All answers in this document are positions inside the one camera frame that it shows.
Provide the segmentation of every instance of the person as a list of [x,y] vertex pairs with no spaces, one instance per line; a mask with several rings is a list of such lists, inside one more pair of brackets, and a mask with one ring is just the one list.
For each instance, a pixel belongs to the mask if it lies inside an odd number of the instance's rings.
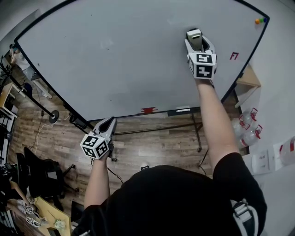
[[35,74],[35,71],[33,68],[30,66],[26,58],[24,58],[23,54],[20,52],[20,50],[14,46],[14,45],[9,45],[9,54],[11,55],[11,64],[17,64],[20,69],[23,71],[25,76],[27,77],[28,80],[31,80],[33,75]]
[[267,210],[263,193],[239,154],[214,87],[207,80],[196,84],[212,179],[173,166],[147,166],[110,196],[106,154],[94,160],[73,236],[241,235],[233,217],[233,203],[241,201],[256,210],[261,234]]

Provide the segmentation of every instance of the water bottle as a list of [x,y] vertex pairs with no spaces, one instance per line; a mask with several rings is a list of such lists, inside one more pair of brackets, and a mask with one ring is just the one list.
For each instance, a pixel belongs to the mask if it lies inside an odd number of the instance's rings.
[[242,134],[246,133],[247,130],[252,130],[256,127],[256,114],[258,110],[256,108],[247,109],[240,115],[239,118],[235,118],[231,121],[234,128],[236,137],[240,137]]
[[256,122],[256,114],[257,114],[258,110],[256,108],[252,108],[252,110],[250,111],[250,109],[246,110],[245,112],[243,112],[243,116],[244,116],[244,122],[246,124],[250,124],[252,122]]
[[241,115],[239,118],[234,118],[231,121],[231,124],[232,124],[232,127],[234,128],[236,137],[240,137],[243,133],[245,133],[250,128],[250,124],[245,123],[243,115]]
[[253,145],[260,139],[260,133],[262,131],[262,127],[259,124],[256,129],[248,131],[241,135],[241,137],[237,140],[238,148],[245,148]]
[[295,136],[290,138],[280,147],[280,158],[284,165],[295,163],[294,141]]

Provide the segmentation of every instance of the wooden floor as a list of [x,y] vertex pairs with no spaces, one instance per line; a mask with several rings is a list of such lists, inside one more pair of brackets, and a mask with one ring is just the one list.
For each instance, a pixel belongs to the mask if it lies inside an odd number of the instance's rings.
[[[63,102],[51,91],[52,99],[47,99],[40,94],[40,99],[33,87],[33,97],[40,100],[41,104],[48,110],[58,110],[60,119],[66,119],[69,111],[63,107]],[[8,162],[16,162],[16,153],[23,153],[24,147],[30,147],[34,143],[33,152],[35,153],[37,141],[35,137],[40,128],[44,125],[50,125],[48,115],[41,118],[41,109],[37,107],[30,99],[23,98],[16,94],[15,100],[18,107],[18,118],[13,127],[13,139],[11,141],[8,153]],[[239,112],[235,109],[236,101],[230,96],[224,103],[225,109],[231,119],[238,117]],[[196,121],[200,122],[200,114],[195,114]],[[192,123],[190,115],[181,115],[168,117],[166,113],[137,116],[132,118],[118,119],[116,132],[144,130],[159,127]],[[108,160],[108,167],[116,174],[120,175],[124,181],[127,181],[133,174],[140,170],[143,161],[147,161],[151,166],[173,165],[187,170],[203,173],[197,165],[203,158],[207,144],[203,129],[200,130],[202,151],[197,152],[198,142],[193,126],[153,131],[147,133],[130,134],[114,136],[115,145],[114,157],[118,159],[116,163]],[[38,148],[36,155],[41,159],[52,159],[58,161],[63,170],[70,165],[76,165],[75,170],[71,170],[66,176],[65,181],[74,188],[79,188],[79,193],[67,191],[65,198],[61,203],[65,212],[71,214],[71,202],[76,201],[83,204],[83,199],[91,172],[90,158],[85,157],[79,146],[84,133],[69,123],[69,119],[58,121],[53,127],[44,126],[40,131],[38,138]],[[202,165],[207,175],[212,175],[212,170],[205,159]],[[121,182],[113,174],[109,173],[111,193],[120,188]]]

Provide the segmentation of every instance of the whiteboard frame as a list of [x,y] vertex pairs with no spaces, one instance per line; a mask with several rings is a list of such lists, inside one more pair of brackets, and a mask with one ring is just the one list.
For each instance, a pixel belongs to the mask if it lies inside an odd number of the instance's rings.
[[[29,31],[33,26],[35,26],[37,23],[39,23],[41,20],[43,20],[44,18],[46,18],[47,16],[49,16],[50,14],[52,14],[53,12],[57,11],[58,9],[74,2],[76,0],[66,0],[64,2],[59,3],[58,5],[54,6],[53,8],[51,8],[50,10],[48,10],[47,12],[45,12],[44,14],[42,14],[39,18],[37,18],[34,22],[32,22],[28,27],[26,27],[15,39],[14,39],[14,43],[15,45],[19,48],[19,50],[21,51],[21,53],[23,54],[23,56],[26,58],[26,60],[28,61],[28,63],[32,66],[32,68],[34,69],[34,71],[41,77],[41,79],[44,81],[44,83],[64,102],[64,107],[66,109],[68,109],[71,113],[73,113],[74,115],[78,116],[82,121],[84,121],[86,124],[88,124],[89,122],[92,121],[98,121],[101,119],[95,119],[95,120],[86,120],[85,118],[83,118],[73,107],[71,107],[69,105],[69,103],[67,103],[67,101],[65,101],[63,99],[62,96],[60,96],[56,90],[50,85],[50,83],[43,77],[43,75],[38,71],[38,69],[32,64],[32,62],[30,61],[30,59],[28,58],[28,56],[26,55],[26,53],[23,51],[23,49],[21,48],[21,46],[18,43],[18,40],[27,32]],[[249,7],[250,9],[256,11],[257,13],[259,13],[260,15],[262,15],[264,18],[267,19],[267,22],[265,23],[263,30],[261,32],[261,35],[253,49],[253,51],[251,52],[248,60],[246,61],[245,65],[243,66],[241,72],[238,74],[237,78],[234,80],[233,84],[230,86],[230,88],[228,89],[228,91],[225,93],[225,95],[223,96],[223,98],[221,99],[221,102],[223,103],[225,101],[225,99],[230,95],[230,93],[234,90],[235,86],[236,86],[236,81],[238,80],[238,78],[240,78],[243,75],[243,72],[246,68],[246,66],[248,65],[250,59],[252,58],[254,52],[256,51],[256,48],[258,47],[264,32],[268,26],[268,23],[270,21],[270,17],[268,15],[266,15],[264,12],[262,12],[261,10],[259,10],[258,8],[256,8],[255,6],[245,2],[244,0],[234,0],[236,2],[239,2],[247,7]],[[164,112],[175,112],[176,110],[168,110],[168,111],[160,111],[160,112],[153,112],[151,114],[155,114],[155,113],[164,113]],[[192,112],[199,112],[200,111],[200,107],[190,107],[190,113]],[[139,113],[139,114],[132,114],[132,115],[128,115],[128,116],[120,116],[117,118],[125,118],[125,117],[133,117],[133,116],[141,116],[141,115],[146,115],[146,113]]]

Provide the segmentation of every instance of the whiteboard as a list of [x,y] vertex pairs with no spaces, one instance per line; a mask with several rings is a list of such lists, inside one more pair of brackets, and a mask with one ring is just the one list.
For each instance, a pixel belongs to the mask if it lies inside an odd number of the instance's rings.
[[[186,32],[215,46],[222,99],[248,63],[267,17],[235,0],[76,0],[42,15],[15,42],[42,79],[86,120],[199,107]],[[233,52],[239,53],[230,60]]]

